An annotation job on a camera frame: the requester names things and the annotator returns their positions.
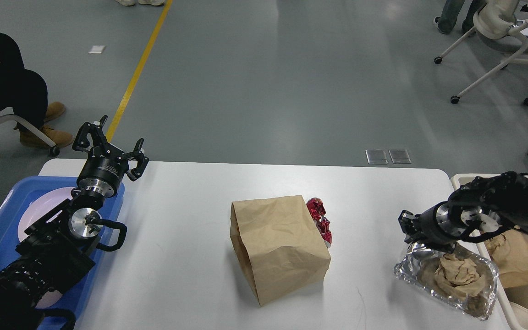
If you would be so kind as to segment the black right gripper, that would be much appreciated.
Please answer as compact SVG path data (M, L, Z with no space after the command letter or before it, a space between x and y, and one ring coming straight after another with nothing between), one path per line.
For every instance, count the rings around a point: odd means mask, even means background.
M407 244L419 242L445 253L452 253L456 247L457 207L437 204L421 214L403 209L398 223Z

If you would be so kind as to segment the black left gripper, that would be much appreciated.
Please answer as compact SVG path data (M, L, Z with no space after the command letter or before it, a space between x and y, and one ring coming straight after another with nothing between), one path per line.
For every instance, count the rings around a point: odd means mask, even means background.
M77 177L77 187L111 198L117 194L124 175L132 182L143 175L149 158L144 154L144 138L140 138L132 152L120 156L120 161L111 159L115 155L115 148L109 144L103 132L107 119L108 115L104 115L99 121L83 123L73 141L72 149L88 155ZM130 168L130 161L136 162L133 168Z

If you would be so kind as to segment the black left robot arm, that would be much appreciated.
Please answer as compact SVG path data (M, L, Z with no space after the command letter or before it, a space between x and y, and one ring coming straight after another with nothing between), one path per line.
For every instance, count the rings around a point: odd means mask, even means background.
M16 246L19 259L0 271L0 330L35 330L47 317L63 318L63 330L75 328L73 311L38 308L47 292L64 294L96 265L95 249L113 252L123 246L127 226L103 219L100 209L114 197L123 177L139 179L149 163L144 138L131 152L108 142L103 133L107 121L86 122L77 132L72 149L88 158L71 191L71 198L42 215L26 230L27 238Z

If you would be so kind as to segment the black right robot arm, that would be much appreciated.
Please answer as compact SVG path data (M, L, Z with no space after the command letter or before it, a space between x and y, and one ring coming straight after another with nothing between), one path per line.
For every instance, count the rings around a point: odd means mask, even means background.
M528 173L477 176L423 213L398 218L406 243L447 253L457 242L480 243L514 229L528 236Z

